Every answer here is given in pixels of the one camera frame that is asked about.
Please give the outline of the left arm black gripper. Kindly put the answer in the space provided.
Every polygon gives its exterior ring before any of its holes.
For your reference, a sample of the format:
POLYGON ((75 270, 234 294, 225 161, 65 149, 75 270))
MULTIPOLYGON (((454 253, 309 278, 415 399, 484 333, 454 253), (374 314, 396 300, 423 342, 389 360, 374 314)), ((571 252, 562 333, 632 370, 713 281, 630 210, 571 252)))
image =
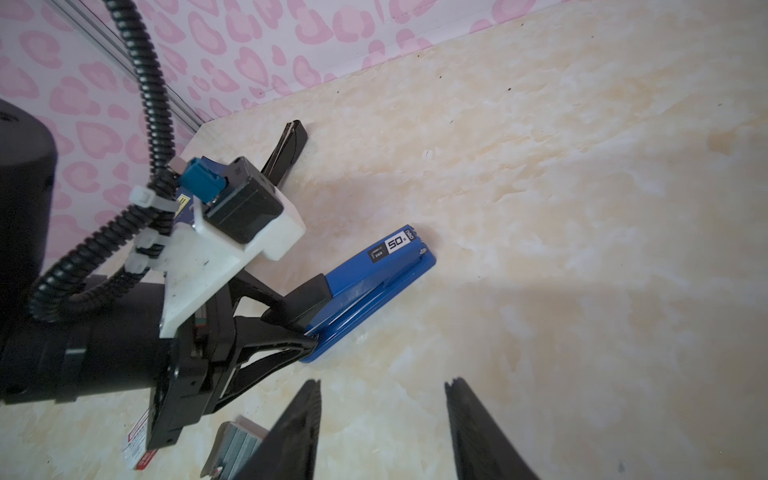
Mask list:
MULTIPOLYGON (((303 333, 331 299, 323 274, 283 296, 239 272, 167 342, 150 394, 148 449, 175 445, 184 428, 313 353, 318 340, 303 333), (267 310, 260 318, 233 320, 234 305, 243 297, 267 310)), ((321 382, 307 380, 235 479, 313 479, 321 415, 321 382)))

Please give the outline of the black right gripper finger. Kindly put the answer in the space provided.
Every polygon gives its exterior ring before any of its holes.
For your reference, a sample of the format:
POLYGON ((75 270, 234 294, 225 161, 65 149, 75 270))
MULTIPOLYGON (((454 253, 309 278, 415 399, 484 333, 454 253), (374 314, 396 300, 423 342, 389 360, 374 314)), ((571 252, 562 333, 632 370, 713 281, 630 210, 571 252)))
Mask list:
POLYGON ((463 378, 445 383, 458 479, 538 479, 463 378))

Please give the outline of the staple tray with staples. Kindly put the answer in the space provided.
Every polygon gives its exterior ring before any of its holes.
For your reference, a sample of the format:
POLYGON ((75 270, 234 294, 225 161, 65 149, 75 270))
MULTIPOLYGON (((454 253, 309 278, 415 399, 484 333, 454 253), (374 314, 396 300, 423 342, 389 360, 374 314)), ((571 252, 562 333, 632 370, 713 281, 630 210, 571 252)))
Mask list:
POLYGON ((269 430, 238 415, 217 430, 201 479, 234 479, 266 439, 269 430))

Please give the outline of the blue long stapler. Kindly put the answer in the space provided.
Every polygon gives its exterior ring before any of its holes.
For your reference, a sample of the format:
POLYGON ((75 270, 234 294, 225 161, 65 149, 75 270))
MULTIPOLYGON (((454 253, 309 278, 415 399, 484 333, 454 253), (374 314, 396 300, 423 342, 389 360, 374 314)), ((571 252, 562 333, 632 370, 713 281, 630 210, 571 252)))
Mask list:
POLYGON ((290 292, 284 297, 286 318, 317 341, 302 361, 317 360, 435 264, 414 227, 405 225, 290 292))

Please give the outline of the red white staple box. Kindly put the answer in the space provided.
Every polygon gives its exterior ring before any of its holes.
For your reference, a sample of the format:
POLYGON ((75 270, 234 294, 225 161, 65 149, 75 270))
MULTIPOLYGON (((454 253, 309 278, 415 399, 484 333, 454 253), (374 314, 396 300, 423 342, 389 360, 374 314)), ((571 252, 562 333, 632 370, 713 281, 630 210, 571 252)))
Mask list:
POLYGON ((122 455, 130 470, 145 470, 157 451, 149 450, 146 446, 148 438, 149 411, 146 410, 128 432, 122 446, 122 455))

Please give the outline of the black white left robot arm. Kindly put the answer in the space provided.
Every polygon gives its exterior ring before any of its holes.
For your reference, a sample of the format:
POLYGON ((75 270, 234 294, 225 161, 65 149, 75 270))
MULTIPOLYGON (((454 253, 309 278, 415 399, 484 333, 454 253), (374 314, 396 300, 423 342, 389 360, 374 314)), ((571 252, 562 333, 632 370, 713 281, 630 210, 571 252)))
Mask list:
POLYGON ((203 316, 189 316, 179 334, 162 339, 165 286, 133 273, 94 276, 142 226, 160 218, 147 207, 130 207, 62 267, 44 270, 57 157, 41 121, 2 104, 3 401, 71 402, 148 387, 147 444, 159 449, 315 350, 304 330, 331 300, 323 275, 284 296, 246 272, 230 275, 203 295, 203 316))

